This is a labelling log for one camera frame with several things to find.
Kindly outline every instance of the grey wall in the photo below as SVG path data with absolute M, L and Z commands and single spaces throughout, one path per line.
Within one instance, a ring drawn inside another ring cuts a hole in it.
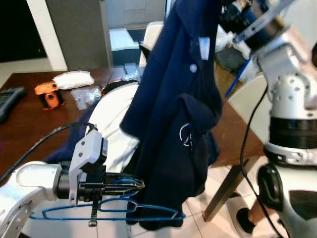
M 105 68 L 108 33 L 99 0 L 46 0 L 68 70 Z
M 109 28 L 163 21 L 165 0 L 105 0 Z

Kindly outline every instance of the table leg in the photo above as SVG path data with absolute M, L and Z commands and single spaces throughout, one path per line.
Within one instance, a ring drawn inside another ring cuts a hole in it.
M 245 161 L 244 168 L 246 172 L 249 172 L 255 162 L 258 160 L 258 157 L 250 158 Z M 209 222 L 213 219 L 213 217 L 217 214 L 226 200 L 230 197 L 230 195 L 235 191 L 239 183 L 243 179 L 243 174 L 241 172 L 240 165 L 232 166 L 229 171 L 227 177 L 224 179 L 217 193 L 209 203 L 206 210 L 203 212 L 203 219 L 205 222 Z

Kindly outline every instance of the white wall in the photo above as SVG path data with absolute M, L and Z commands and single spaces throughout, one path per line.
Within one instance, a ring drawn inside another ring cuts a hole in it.
M 317 0 L 297 0 L 284 18 L 286 24 L 293 24 L 312 48 L 317 42 Z
M 45 0 L 27 0 L 53 71 L 67 70 L 63 52 Z

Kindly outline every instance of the chair backrest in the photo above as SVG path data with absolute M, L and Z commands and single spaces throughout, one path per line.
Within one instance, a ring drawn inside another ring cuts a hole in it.
M 163 28 L 162 21 L 153 21 L 147 25 L 143 43 L 147 45 L 150 48 L 150 50 L 153 49 L 162 28 Z M 141 52 L 139 66 L 146 66 L 146 64 L 147 64 L 147 61 L 143 53 Z
M 262 96 L 265 87 L 266 80 L 263 75 L 259 75 L 242 86 L 228 100 L 229 104 L 246 123 L 248 123 L 251 113 Z M 267 96 L 265 96 L 259 105 L 250 126 L 252 131 L 263 143 L 268 140 L 270 109 L 271 102 L 268 100 Z

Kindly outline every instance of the white cloth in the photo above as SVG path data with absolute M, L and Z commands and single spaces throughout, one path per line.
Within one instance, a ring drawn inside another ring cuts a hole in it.
M 60 89 L 79 88 L 95 82 L 88 71 L 66 72 L 54 77 L 53 80 Z
M 101 98 L 90 116 L 89 122 L 95 124 L 103 138 L 108 140 L 104 163 L 107 172 L 122 172 L 139 144 L 138 139 L 124 133 L 119 127 L 137 89 L 138 83 L 129 83 L 112 90 Z

